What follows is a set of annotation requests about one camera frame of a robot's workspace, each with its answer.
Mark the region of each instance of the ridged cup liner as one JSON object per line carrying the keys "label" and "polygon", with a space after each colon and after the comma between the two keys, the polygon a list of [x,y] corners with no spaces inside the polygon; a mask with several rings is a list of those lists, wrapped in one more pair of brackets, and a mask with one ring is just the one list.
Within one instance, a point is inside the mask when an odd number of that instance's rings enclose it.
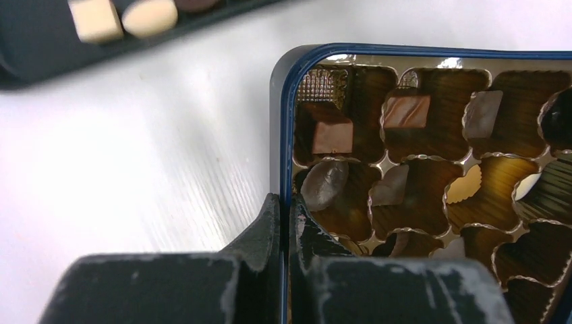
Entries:
{"label": "ridged cup liner", "polygon": [[458,161],[467,156],[469,144],[463,137],[465,107],[475,91],[488,87],[490,74],[484,70],[414,69],[416,94],[429,95],[430,106],[425,128],[384,128],[387,101],[382,109],[382,132],[389,159],[401,162],[414,155]]}
{"label": "ridged cup liner", "polygon": [[545,107],[541,126],[552,151],[572,153],[572,88],[554,95]]}
{"label": "ridged cup liner", "polygon": [[[372,235],[368,216],[368,191],[373,183],[379,181],[381,173],[362,163],[348,163],[348,166],[349,175],[341,193],[326,209],[312,211],[312,216],[330,234],[361,242]],[[309,171],[303,170],[295,175],[298,192]]]}
{"label": "ridged cup liner", "polygon": [[489,90],[500,90],[500,102],[490,138],[469,140],[473,154],[504,153],[533,159],[546,149],[540,119],[555,94],[570,86],[568,72],[508,71],[500,73]]}
{"label": "ridged cup liner", "polygon": [[515,324],[544,323],[550,305],[554,302],[554,289],[524,279],[508,282],[505,300],[511,309]]}
{"label": "ridged cup liner", "polygon": [[463,175],[459,165],[434,159],[411,159],[405,196],[398,205],[372,206],[372,227],[379,240],[394,232],[417,232],[434,238],[445,235],[449,222],[445,213],[446,187]]}
{"label": "ridged cup liner", "polygon": [[565,277],[572,259],[572,229],[546,222],[529,225],[516,242],[501,245],[492,256],[501,287],[520,278],[555,287]]}
{"label": "ridged cup liner", "polygon": [[511,157],[487,157],[480,163],[481,188],[461,202],[447,205],[455,233],[469,226],[497,229],[506,233],[521,227],[514,209],[515,186],[527,176],[538,173],[538,164]]}
{"label": "ridged cup liner", "polygon": [[516,207],[527,222],[545,219],[572,227],[572,155],[557,155]]}

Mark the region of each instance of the dark tray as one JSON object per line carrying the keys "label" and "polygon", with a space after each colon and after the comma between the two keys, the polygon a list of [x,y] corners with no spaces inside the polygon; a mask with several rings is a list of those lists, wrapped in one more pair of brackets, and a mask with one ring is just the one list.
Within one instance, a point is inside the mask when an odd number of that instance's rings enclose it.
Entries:
{"label": "dark tray", "polygon": [[[0,1],[0,88],[24,86],[116,55],[145,49],[189,31],[280,0],[221,0],[196,14],[179,13],[177,25],[160,35],[129,34],[104,45],[80,42],[67,0]],[[135,0],[114,0],[117,13]]]}

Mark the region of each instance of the tray compartment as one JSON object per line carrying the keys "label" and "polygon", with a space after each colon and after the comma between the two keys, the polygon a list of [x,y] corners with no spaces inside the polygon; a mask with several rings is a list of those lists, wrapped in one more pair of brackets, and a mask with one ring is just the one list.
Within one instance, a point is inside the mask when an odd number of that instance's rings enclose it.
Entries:
{"label": "tray compartment", "polygon": [[445,188],[462,176],[460,166],[447,161],[413,159],[405,196],[397,205],[372,206],[372,225],[377,238],[385,240],[394,231],[409,229],[437,237],[449,229],[443,196]]}
{"label": "tray compartment", "polygon": [[572,257],[572,229],[550,223],[530,224],[530,232],[515,243],[503,244],[494,256],[496,274],[507,286],[510,279],[523,277],[545,286],[559,284]]}
{"label": "tray compartment", "polygon": [[505,300],[515,323],[544,323],[549,304],[554,301],[554,290],[524,279],[513,279],[508,287]]}
{"label": "tray compartment", "polygon": [[486,227],[467,227],[461,230],[465,240],[465,256],[481,262],[496,277],[492,266],[492,255],[504,244],[513,241],[510,234]]}
{"label": "tray compartment", "polygon": [[505,232],[514,231],[521,223],[513,208],[515,185],[538,166],[525,159],[487,157],[480,164],[482,183],[470,198],[447,205],[449,219],[456,233],[467,226],[487,225]]}
{"label": "tray compartment", "polygon": [[516,205],[528,222],[545,219],[572,227],[572,155],[559,154]]}
{"label": "tray compartment", "polygon": [[[464,158],[469,144],[463,137],[465,107],[475,91],[485,90],[489,74],[482,70],[418,69],[414,89],[416,95],[430,96],[430,106],[424,128],[385,128],[382,133],[389,158],[401,162],[411,155],[442,157],[451,161]],[[405,80],[411,84],[411,76]],[[411,92],[412,88],[395,90]]]}
{"label": "tray compartment", "polygon": [[543,108],[558,92],[570,86],[568,72],[508,71],[500,73],[490,90],[503,92],[490,138],[470,140],[477,159],[487,153],[539,157],[546,143],[539,133]]}
{"label": "tray compartment", "polygon": [[[296,182],[303,186],[310,171],[299,173]],[[328,232],[340,238],[356,242],[366,241],[372,235],[368,217],[368,191],[380,178],[381,173],[376,168],[362,163],[348,163],[348,175],[343,189],[331,204],[323,210],[312,212],[312,216]],[[320,181],[318,177],[311,180]]]}

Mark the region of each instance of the chocolate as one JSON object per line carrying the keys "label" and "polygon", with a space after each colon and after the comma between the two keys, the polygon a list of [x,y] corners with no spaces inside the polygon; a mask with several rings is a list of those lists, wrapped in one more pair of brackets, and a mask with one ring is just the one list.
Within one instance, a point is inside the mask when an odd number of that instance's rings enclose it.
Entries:
{"label": "chocolate", "polygon": [[425,95],[392,96],[383,115],[384,128],[425,128],[431,97]]}
{"label": "chocolate", "polygon": [[473,165],[462,178],[457,178],[447,190],[447,204],[455,204],[474,196],[481,188],[481,167]]}
{"label": "chocolate", "polygon": [[465,135],[469,138],[489,138],[492,135],[498,108],[501,106],[503,92],[475,92],[467,106]]}
{"label": "chocolate", "polygon": [[302,103],[302,118],[313,127],[312,154],[351,153],[353,122],[334,103]]}
{"label": "chocolate", "polygon": [[190,13],[201,12],[214,7],[220,0],[175,0],[178,9]]}
{"label": "chocolate", "polygon": [[300,194],[309,211],[323,211],[343,191],[349,176],[347,162],[323,161],[306,176]]}
{"label": "chocolate", "polygon": [[372,206],[399,205],[405,198],[408,165],[392,167],[371,190]]}

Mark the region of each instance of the milk chocolate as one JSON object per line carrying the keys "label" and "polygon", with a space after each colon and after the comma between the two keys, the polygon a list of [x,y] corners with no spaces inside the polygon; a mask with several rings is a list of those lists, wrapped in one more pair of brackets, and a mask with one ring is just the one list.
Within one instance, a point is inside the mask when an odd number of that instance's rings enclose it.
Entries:
{"label": "milk chocolate", "polygon": [[391,96],[384,112],[384,128],[425,128],[431,97]]}
{"label": "milk chocolate", "polygon": [[467,106],[465,135],[469,138],[489,138],[503,99],[502,91],[479,91]]}
{"label": "milk chocolate", "polygon": [[314,127],[312,154],[351,153],[353,122],[334,103],[303,103],[300,109]]}

